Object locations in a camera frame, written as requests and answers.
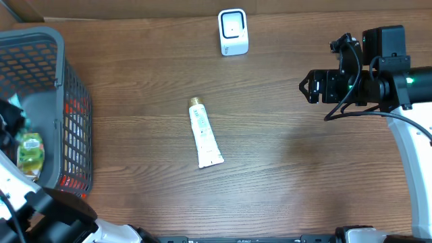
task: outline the green package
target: green package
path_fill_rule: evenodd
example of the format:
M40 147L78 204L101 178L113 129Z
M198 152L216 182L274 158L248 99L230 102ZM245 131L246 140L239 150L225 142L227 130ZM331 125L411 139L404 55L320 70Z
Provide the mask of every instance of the green package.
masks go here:
M41 174L45 150L38 133L24 134L18 146L18 168L32 181L37 181Z

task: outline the plastic basket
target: plastic basket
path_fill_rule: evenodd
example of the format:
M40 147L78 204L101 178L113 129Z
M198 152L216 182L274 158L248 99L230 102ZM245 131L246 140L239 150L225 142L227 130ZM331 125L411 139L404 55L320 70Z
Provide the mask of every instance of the plastic basket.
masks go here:
M0 99L14 94L44 142L37 184L86 196L92 188L91 99L56 30L0 32Z

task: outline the green light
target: green light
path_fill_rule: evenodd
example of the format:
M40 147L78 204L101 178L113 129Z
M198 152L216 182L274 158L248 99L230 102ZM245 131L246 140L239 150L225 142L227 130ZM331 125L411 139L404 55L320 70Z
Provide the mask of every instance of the green light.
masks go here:
M415 80L413 78L406 78L407 84L412 84Z

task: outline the white tube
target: white tube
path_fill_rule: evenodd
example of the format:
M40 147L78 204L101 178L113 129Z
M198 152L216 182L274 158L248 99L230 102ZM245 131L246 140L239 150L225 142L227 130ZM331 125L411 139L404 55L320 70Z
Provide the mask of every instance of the white tube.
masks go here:
M189 100L189 116L198 151L198 166L204 168L223 163L221 151L217 148L207 112L200 98Z

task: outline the storage crate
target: storage crate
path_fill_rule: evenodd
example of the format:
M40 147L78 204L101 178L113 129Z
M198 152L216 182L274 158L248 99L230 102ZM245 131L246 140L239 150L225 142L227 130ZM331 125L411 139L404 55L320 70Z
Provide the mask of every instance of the storage crate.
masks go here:
M37 184L86 196L92 188L92 104L56 30L0 32L0 99L14 94L44 142Z

